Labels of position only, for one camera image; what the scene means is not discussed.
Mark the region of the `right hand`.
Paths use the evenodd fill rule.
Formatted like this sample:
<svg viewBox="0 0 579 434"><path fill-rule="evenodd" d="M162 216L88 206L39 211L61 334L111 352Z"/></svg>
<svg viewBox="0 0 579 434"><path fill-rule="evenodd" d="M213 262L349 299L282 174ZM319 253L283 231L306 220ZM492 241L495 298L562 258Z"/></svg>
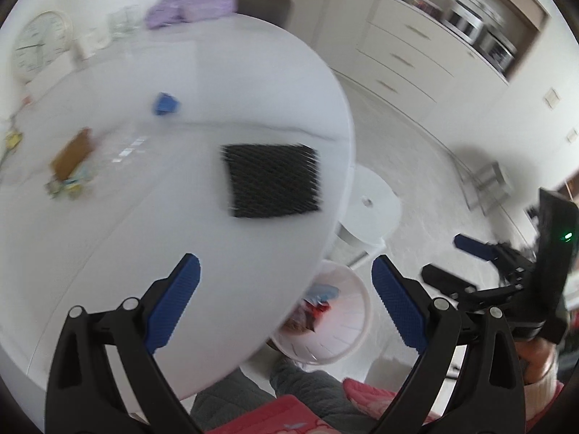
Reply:
<svg viewBox="0 0 579 434"><path fill-rule="evenodd" d="M543 338L515 343L517 355L525 362L523 379L527 385L541 381L553 367L557 346Z"/></svg>

